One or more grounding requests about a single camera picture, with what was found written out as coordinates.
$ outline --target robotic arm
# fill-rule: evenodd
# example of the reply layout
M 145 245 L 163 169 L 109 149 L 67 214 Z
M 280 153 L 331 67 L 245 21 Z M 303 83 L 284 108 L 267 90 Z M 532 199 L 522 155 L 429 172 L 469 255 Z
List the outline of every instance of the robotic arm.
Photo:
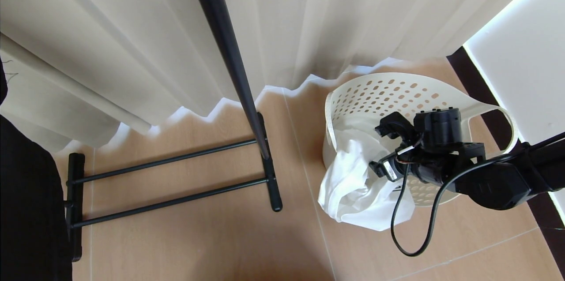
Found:
M 428 236 L 422 247 L 408 253 L 394 236 L 393 213 L 391 233 L 394 243 L 405 255 L 424 252 L 432 236 L 437 207 L 445 190 L 468 195 L 474 202 L 491 209 L 510 209 L 543 192 L 565 187 L 565 132 L 543 142 L 529 145 L 515 153 L 486 159 L 483 143 L 463 142 L 461 116 L 457 108 L 420 112 L 410 124 L 402 114 L 385 116 L 375 128 L 380 136 L 402 139 L 395 152 L 369 167 L 379 176 L 395 182 L 414 175 L 424 183 L 440 186 L 432 207 Z

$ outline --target curtain fold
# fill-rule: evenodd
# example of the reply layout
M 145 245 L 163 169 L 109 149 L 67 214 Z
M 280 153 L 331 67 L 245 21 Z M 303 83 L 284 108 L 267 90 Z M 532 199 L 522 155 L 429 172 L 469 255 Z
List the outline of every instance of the curtain fold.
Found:
M 226 0 L 255 97 L 349 64 L 449 55 L 510 1 Z M 144 133 L 180 106 L 207 116 L 221 98 L 237 100 L 198 0 L 0 2 L 4 69 L 24 72 L 0 111 L 50 150 L 69 139 L 101 146 L 119 122 Z M 30 104 L 38 97 L 43 110 Z

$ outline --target basket handle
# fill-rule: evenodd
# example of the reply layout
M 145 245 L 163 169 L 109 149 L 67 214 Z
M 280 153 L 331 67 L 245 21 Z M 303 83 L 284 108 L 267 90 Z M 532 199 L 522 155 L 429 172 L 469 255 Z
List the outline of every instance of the basket handle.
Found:
M 337 140 L 335 139 L 335 132 L 333 132 L 333 122 L 331 120 L 331 96 L 330 92 L 325 98 L 325 133 L 328 139 L 328 144 L 331 144 L 333 149 L 337 150 Z
M 506 120 L 508 120 L 508 123 L 510 124 L 511 132 L 512 132 L 512 138 L 510 139 L 510 143 L 508 143 L 508 146 L 505 149 L 496 152 L 496 154 L 494 154 L 494 156 L 499 156 L 501 154 L 510 152 L 510 150 L 514 148 L 514 146 L 518 141 L 518 136 L 516 134 L 516 130 L 517 130 L 516 123 L 514 122 L 512 115 L 506 109 L 501 108 L 500 106 L 489 105 L 489 104 L 485 104 L 484 102 L 478 101 L 476 104 L 466 108 L 465 110 L 461 110 L 461 122 L 466 123 L 467 131 L 468 134 L 470 135 L 471 126 L 469 125 L 469 120 L 471 118 L 474 118 L 475 116 L 480 116 L 486 112 L 491 112 L 493 110 L 500 110 L 504 114 Z

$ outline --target white wall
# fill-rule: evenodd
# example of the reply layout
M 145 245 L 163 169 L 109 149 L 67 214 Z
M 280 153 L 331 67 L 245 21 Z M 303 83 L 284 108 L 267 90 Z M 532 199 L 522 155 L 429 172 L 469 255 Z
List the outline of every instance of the white wall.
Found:
M 565 0 L 514 0 L 464 46 L 522 141 L 565 131 Z M 565 190 L 551 195 L 564 219 Z

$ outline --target grout line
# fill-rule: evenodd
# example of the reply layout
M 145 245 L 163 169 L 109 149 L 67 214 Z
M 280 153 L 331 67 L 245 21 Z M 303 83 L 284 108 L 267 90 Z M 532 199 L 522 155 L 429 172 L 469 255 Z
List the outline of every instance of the grout line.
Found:
M 92 153 L 92 173 L 95 174 L 95 165 L 96 163 L 96 149 L 94 149 Z M 94 181 L 90 183 L 90 213 L 94 210 Z M 92 235 L 94 234 L 94 227 L 90 226 L 90 281 L 92 281 Z
M 456 257 L 456 258 L 450 259 L 450 260 L 448 260 L 448 261 L 446 261 L 446 262 L 438 263 L 438 264 L 436 264 L 436 265 L 433 265 L 433 266 L 431 266 L 431 267 L 427 267 L 427 268 L 425 268 L 425 269 L 418 270 L 418 271 L 413 272 L 413 273 L 401 275 L 400 277 L 396 277 L 396 278 L 394 278 L 394 279 L 390 279 L 389 281 L 399 280 L 399 279 L 402 279 L 402 278 L 404 278 L 404 277 L 409 277 L 410 275 L 418 274 L 418 273 L 420 273 L 420 272 L 423 272 L 423 271 L 426 271 L 426 270 L 429 270 L 429 269 L 432 269 L 432 268 L 435 268 L 435 267 L 439 267 L 439 266 L 443 266 L 443 265 L 448 265 L 448 264 L 450 264 L 450 263 L 452 263 L 452 262 L 454 262 L 454 261 L 457 261 L 457 260 L 459 260 L 459 259 L 463 259 L 464 257 L 467 257 L 467 256 L 469 256 L 469 255 L 474 255 L 475 253 L 481 252 L 481 251 L 483 251 L 483 250 L 487 250 L 487 249 L 489 249 L 490 247 L 495 247 L 495 246 L 497 246 L 497 245 L 506 243 L 507 241 L 511 241 L 511 240 L 514 239 L 514 238 L 517 238 L 517 237 L 519 237 L 519 236 L 521 236 L 521 235 L 525 235 L 526 233 L 532 232 L 532 231 L 534 231 L 534 230 L 536 230 L 536 229 L 539 229 L 539 227 L 534 227 L 534 228 L 532 228 L 532 229 L 530 229 L 530 230 L 528 230 L 528 231 L 524 231 L 523 233 L 519 233 L 519 234 L 517 234 L 517 235 L 514 236 L 514 237 L 510 237 L 510 238 L 508 238 L 508 239 L 504 239 L 503 241 L 499 241 L 498 243 L 494 243 L 494 244 L 489 245 L 489 246 L 487 246 L 487 247 L 484 247 L 484 248 L 482 248 L 482 249 L 472 251 L 472 252 L 470 252 L 470 253 L 468 253 L 468 254 L 466 254 L 466 255 L 461 255 L 460 257 Z
M 294 120 L 292 120 L 292 115 L 290 113 L 290 108 L 288 106 L 288 102 L 286 101 L 286 92 L 284 90 L 284 88 L 281 88 L 282 90 L 282 95 L 284 97 L 284 103 L 286 104 L 286 112 L 288 112 L 288 117 L 290 119 L 290 126 L 292 127 L 292 132 L 294 134 L 294 141 L 296 142 L 296 146 L 298 148 L 298 154 L 300 156 L 300 160 L 302 161 L 302 167 L 304 168 L 304 176 L 306 177 L 306 182 L 308 184 L 308 189 L 310 191 L 310 197 L 312 198 L 312 204 L 314 206 L 314 211 L 316 212 L 316 217 L 318 220 L 318 224 L 320 225 L 320 231 L 321 231 L 321 237 L 324 241 L 324 245 L 325 245 L 325 251 L 328 255 L 328 259 L 329 259 L 329 266 L 331 267 L 331 273 L 333 274 L 333 279 L 337 280 L 337 278 L 335 277 L 335 269 L 333 269 L 333 263 L 331 262 L 331 255 L 329 254 L 329 247 L 328 247 L 328 243 L 325 239 L 325 233 L 324 233 L 324 228 L 321 224 L 321 219 L 320 219 L 320 215 L 318 213 L 318 209 L 316 206 L 316 200 L 313 196 L 313 191 L 312 191 L 312 186 L 310 185 L 310 180 L 308 178 L 308 171 L 306 170 L 306 164 L 304 163 L 304 156 L 302 156 L 302 150 L 300 149 L 300 143 L 298 142 L 298 136 L 296 134 L 296 129 L 294 128 Z

